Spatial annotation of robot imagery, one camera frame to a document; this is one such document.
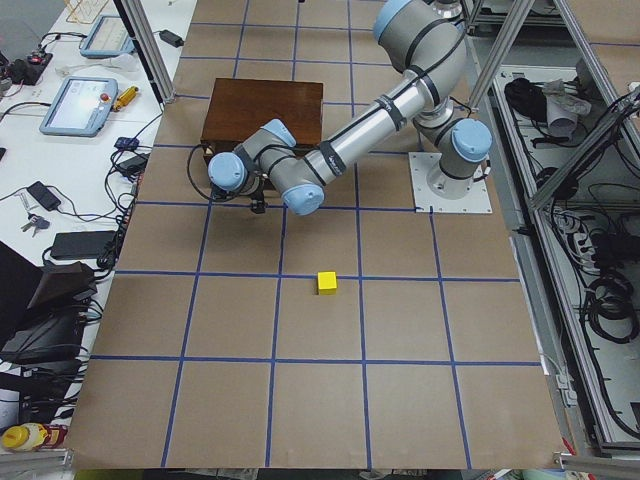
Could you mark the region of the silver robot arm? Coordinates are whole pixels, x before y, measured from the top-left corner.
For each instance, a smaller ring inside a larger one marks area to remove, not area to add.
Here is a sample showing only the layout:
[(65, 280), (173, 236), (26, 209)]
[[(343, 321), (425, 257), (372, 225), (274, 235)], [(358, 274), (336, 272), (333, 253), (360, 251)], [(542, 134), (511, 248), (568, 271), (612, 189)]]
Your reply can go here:
[(284, 123), (267, 122), (232, 151), (211, 158), (207, 200), (245, 196), (260, 213), (262, 187), (269, 181), (293, 213), (309, 215), (323, 204), (326, 185), (407, 124), (441, 153), (428, 176), (431, 190), (444, 198), (464, 197), (479, 179), (475, 172), (488, 156), (492, 135), (481, 121), (453, 108), (451, 92), (467, 59), (463, 32), (424, 1), (388, 1), (373, 36), (402, 75), (397, 86), (301, 158), (293, 154), (296, 140)]

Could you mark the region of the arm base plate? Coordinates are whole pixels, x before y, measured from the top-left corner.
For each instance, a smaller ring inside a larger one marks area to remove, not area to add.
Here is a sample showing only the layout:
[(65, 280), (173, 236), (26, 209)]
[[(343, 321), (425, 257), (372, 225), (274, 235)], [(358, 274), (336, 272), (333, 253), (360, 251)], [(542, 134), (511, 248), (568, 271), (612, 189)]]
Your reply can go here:
[(486, 181), (475, 182), (481, 176), (481, 167), (476, 168), (472, 177), (456, 180), (440, 169), (440, 157), (440, 153), (408, 154), (415, 211), (425, 214), (491, 214)]

